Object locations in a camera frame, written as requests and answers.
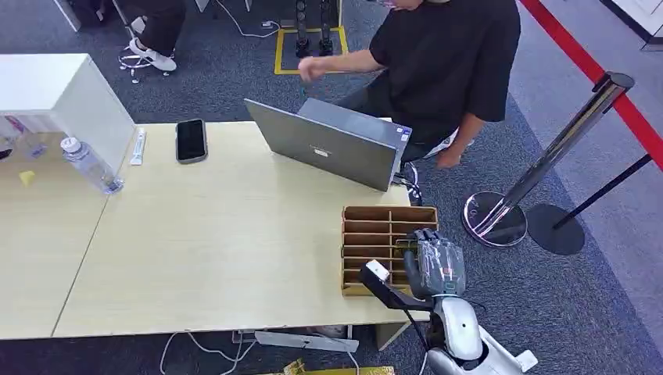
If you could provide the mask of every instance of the wooden table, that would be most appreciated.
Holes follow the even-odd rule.
[[[61,134],[48,153],[0,161],[0,338],[50,337],[106,196],[62,159]],[[19,173],[35,172],[27,187]]]
[[[187,166],[173,124],[144,128],[145,163],[123,166],[53,337],[381,324],[382,348],[407,326],[343,297],[340,266],[343,206],[409,205],[404,188],[276,155],[255,123],[208,123],[209,158]]]

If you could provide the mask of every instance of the laptop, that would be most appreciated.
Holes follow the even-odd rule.
[[[273,152],[379,191],[389,189],[412,133],[313,98],[297,114],[244,102]]]

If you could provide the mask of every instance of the white sneaker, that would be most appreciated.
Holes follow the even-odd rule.
[[[175,61],[173,61],[170,57],[166,57],[164,55],[161,55],[157,51],[154,51],[153,49],[149,49],[147,51],[143,51],[136,45],[136,39],[133,38],[129,42],[129,49],[135,53],[136,55],[141,56],[143,59],[147,60],[150,64],[152,64],[155,68],[158,70],[163,70],[164,72],[172,72],[173,70],[177,69],[177,64]]]
[[[451,146],[451,144],[453,143],[453,140],[456,139],[457,135],[458,135],[458,129],[456,129],[456,131],[454,131],[453,134],[451,134],[447,139],[442,141],[442,143],[440,143],[439,145],[436,145],[434,149],[432,149],[428,154],[426,154],[426,156],[424,156],[424,159],[431,158],[431,157],[437,155],[437,153],[442,151],[443,149],[449,148],[449,146]],[[474,143],[475,143],[475,140],[474,139],[471,140],[468,147],[472,146]]]

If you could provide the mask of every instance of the white cable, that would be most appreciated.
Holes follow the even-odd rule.
[[[257,341],[254,341],[249,345],[249,347],[244,351],[242,355],[239,355],[242,352],[242,344],[244,342],[244,334],[242,332],[239,333],[239,346],[237,347],[237,355],[235,355],[234,358],[228,357],[225,353],[223,353],[221,350],[216,350],[216,349],[208,349],[202,346],[198,341],[193,337],[193,334],[191,332],[185,331],[185,332],[175,332],[172,334],[169,338],[168,341],[166,341],[166,346],[163,348],[163,353],[161,353],[161,361],[159,361],[159,371],[161,371],[162,375],[166,375],[166,371],[163,370],[163,360],[166,358],[166,352],[168,351],[168,347],[170,346],[170,342],[173,340],[175,336],[178,334],[187,334],[195,346],[197,346],[200,350],[202,350],[205,353],[212,353],[212,354],[218,354],[224,357],[226,360],[232,362],[232,368],[230,368],[228,371],[225,373],[222,373],[221,375],[228,375],[229,373],[232,373],[235,371],[235,368],[237,367],[237,363],[241,362],[244,357],[249,353],[249,350],[253,348],[253,346],[256,344]]]
[[[270,37],[270,36],[276,34],[281,29],[281,25],[279,25],[278,22],[274,22],[272,20],[269,20],[269,21],[265,21],[265,22],[271,23],[272,25],[276,25],[276,30],[270,32],[269,34],[265,34],[265,35],[244,34],[244,31],[242,31],[242,28],[239,26],[239,23],[237,23],[237,20],[232,16],[232,14],[230,14],[230,11],[228,10],[228,8],[226,8],[225,5],[221,4],[221,1],[216,0],[216,2],[217,2],[218,5],[221,5],[221,8],[223,8],[226,11],[226,13],[230,16],[232,22],[235,23],[235,26],[237,26],[237,30],[239,30],[239,33],[243,37],[267,38],[267,37]]]
[[[412,173],[414,173],[414,181],[412,181],[412,184],[414,186],[419,186],[419,173],[417,173],[417,168],[414,167],[414,163],[410,162],[410,168],[412,168]]]
[[[424,369],[426,368],[426,359],[428,359],[428,351],[424,353],[424,362],[421,364],[421,370],[419,370],[419,375],[422,375],[424,373]]]
[[[334,341],[336,341],[336,342],[340,342],[341,344],[343,344],[343,345],[346,346],[346,348],[347,348],[346,343],[343,342],[343,341],[341,341],[341,340],[339,340],[338,338],[333,338],[333,337],[325,336],[325,335],[323,335],[323,334],[321,334],[321,333],[318,333],[318,332],[311,332],[311,333],[314,334],[314,335],[316,335],[316,336],[320,336],[321,338],[327,338],[327,339],[329,339],[329,340],[334,340]],[[353,360],[354,368],[356,369],[355,374],[356,374],[356,375],[360,375],[360,374],[359,374],[359,363],[357,363],[357,360],[354,359],[352,353],[351,353],[349,350],[346,349],[346,353],[348,353],[348,356],[350,357],[350,359]]]

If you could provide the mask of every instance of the black smartphone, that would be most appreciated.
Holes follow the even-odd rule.
[[[179,163],[197,163],[207,158],[205,121],[189,120],[177,123],[175,133],[175,157]]]

